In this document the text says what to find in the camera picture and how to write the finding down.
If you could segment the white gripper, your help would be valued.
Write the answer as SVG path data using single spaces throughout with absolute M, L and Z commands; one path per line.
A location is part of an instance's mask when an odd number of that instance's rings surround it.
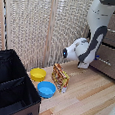
M 89 63 L 78 62 L 78 69 L 87 69 L 89 67 Z

